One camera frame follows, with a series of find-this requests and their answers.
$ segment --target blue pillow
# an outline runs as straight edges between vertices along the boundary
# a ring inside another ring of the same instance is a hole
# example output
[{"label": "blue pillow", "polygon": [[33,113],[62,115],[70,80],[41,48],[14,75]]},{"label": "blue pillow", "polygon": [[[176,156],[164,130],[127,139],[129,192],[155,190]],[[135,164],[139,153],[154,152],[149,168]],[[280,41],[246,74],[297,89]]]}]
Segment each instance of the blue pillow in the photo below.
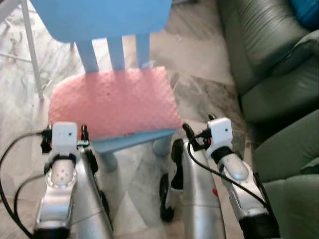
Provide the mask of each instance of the blue pillow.
[{"label": "blue pillow", "polygon": [[319,0],[290,0],[300,23],[310,29],[319,28]]}]

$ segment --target pink cushion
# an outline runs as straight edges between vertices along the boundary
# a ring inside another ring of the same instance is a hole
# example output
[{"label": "pink cushion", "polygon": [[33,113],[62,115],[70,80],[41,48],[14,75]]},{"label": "pink cushion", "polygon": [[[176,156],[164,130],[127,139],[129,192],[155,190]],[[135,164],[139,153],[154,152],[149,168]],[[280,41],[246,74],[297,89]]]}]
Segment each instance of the pink cushion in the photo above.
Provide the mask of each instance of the pink cushion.
[{"label": "pink cushion", "polygon": [[164,67],[71,76],[54,88],[49,123],[88,126],[91,139],[180,128]]}]

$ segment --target black cable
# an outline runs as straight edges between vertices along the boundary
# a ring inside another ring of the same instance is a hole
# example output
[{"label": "black cable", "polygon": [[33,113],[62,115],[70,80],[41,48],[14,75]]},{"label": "black cable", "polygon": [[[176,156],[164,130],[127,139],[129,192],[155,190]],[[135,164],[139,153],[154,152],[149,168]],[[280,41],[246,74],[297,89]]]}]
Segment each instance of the black cable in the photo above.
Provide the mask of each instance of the black cable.
[{"label": "black cable", "polygon": [[195,140],[196,138],[198,138],[198,137],[201,137],[201,135],[198,134],[198,135],[194,136],[194,137],[188,142],[188,144],[187,144],[187,151],[188,151],[188,154],[189,154],[190,158],[191,158],[196,164],[198,164],[200,167],[206,169],[207,171],[209,171],[209,172],[211,172],[211,173],[213,173],[213,174],[215,174],[215,175],[221,177],[222,179],[224,179],[224,180],[226,180],[226,181],[228,181],[228,182],[230,182],[230,183],[236,185],[236,186],[239,187],[240,189],[244,190],[246,193],[250,194],[250,195],[253,196],[255,199],[257,199],[265,208],[267,208],[267,210],[269,210],[269,206],[267,205],[267,203],[265,203],[264,200],[262,200],[262,199],[261,199],[260,197],[258,197],[256,194],[252,193],[251,191],[249,191],[249,190],[246,189],[245,187],[243,187],[243,186],[241,186],[240,184],[236,183],[234,180],[232,180],[232,179],[230,179],[230,178],[224,176],[223,174],[221,174],[221,173],[215,171],[214,169],[212,169],[212,168],[210,168],[210,167],[207,167],[206,165],[204,165],[204,164],[198,162],[198,161],[194,158],[194,156],[192,155],[192,153],[191,153],[191,151],[190,151],[190,145],[191,145],[192,141],[194,141],[194,140]]},{"label": "black cable", "polygon": [[[18,138],[16,138],[10,145],[9,147],[5,150],[4,154],[2,155],[1,159],[0,159],[0,171],[1,171],[1,166],[2,163],[4,161],[4,158],[6,157],[6,155],[9,153],[9,151],[11,150],[11,148],[21,139],[29,137],[29,136],[35,136],[35,135],[42,135],[42,132],[33,132],[33,133],[26,133],[23,134],[21,136],[19,136]],[[6,197],[3,191],[3,187],[2,187],[2,183],[1,183],[1,177],[0,177],[0,196],[2,199],[2,202],[4,204],[5,209],[7,210],[7,212],[9,213],[10,217],[14,220],[14,222],[18,225],[18,227],[25,233],[25,235],[32,239],[32,233],[30,233],[28,231],[28,229],[21,223],[21,221],[19,220],[19,218],[14,214],[14,212],[12,211]]]},{"label": "black cable", "polygon": [[15,216],[17,217],[18,221],[22,224],[19,214],[18,214],[18,199],[19,199],[19,194],[20,191],[22,190],[22,188],[29,182],[37,180],[39,178],[44,177],[44,174],[39,174],[39,175],[35,175],[33,177],[29,177],[28,179],[26,179],[18,188],[18,190],[16,191],[15,195],[14,195],[14,202],[13,202],[13,211]]},{"label": "black cable", "polygon": [[262,182],[260,181],[260,178],[259,178],[259,176],[258,176],[257,173],[254,173],[254,177],[255,177],[255,180],[257,181],[258,187],[260,187],[260,189],[261,189],[261,191],[262,191],[262,193],[263,193],[263,195],[264,195],[264,197],[265,197],[266,203],[269,205],[268,211],[269,211],[270,215],[273,216],[273,217],[275,217],[273,208],[272,208],[272,206],[271,206],[271,204],[270,204],[270,200],[269,200],[269,198],[268,198],[268,195],[267,195],[267,192],[266,192],[266,190],[265,190],[265,188],[264,188],[264,185],[263,185]]}]

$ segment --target chair backrest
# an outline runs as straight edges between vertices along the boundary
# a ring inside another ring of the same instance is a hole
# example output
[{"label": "chair backrest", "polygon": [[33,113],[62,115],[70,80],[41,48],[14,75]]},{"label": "chair backrest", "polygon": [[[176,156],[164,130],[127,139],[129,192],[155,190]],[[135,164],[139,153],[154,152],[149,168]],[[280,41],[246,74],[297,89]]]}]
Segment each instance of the chair backrest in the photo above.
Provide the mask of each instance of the chair backrest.
[{"label": "chair backrest", "polygon": [[172,0],[31,0],[51,36],[75,42],[86,72],[99,71],[92,40],[107,38],[114,70],[125,68],[122,36],[136,35],[138,66],[149,61],[150,33],[164,28]]}]

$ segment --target green leather couch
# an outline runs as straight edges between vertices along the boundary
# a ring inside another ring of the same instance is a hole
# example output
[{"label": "green leather couch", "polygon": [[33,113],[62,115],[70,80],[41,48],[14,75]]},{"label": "green leather couch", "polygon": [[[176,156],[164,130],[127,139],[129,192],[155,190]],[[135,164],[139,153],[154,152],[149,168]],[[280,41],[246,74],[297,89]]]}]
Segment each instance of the green leather couch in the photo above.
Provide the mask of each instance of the green leather couch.
[{"label": "green leather couch", "polygon": [[218,0],[246,121],[281,128],[318,109],[319,31],[288,0]]},{"label": "green leather couch", "polygon": [[319,238],[319,110],[267,139],[254,153],[283,239]]},{"label": "green leather couch", "polygon": [[275,127],[253,167],[281,236],[319,239],[319,30],[302,27],[289,0],[218,7],[244,117]]}]

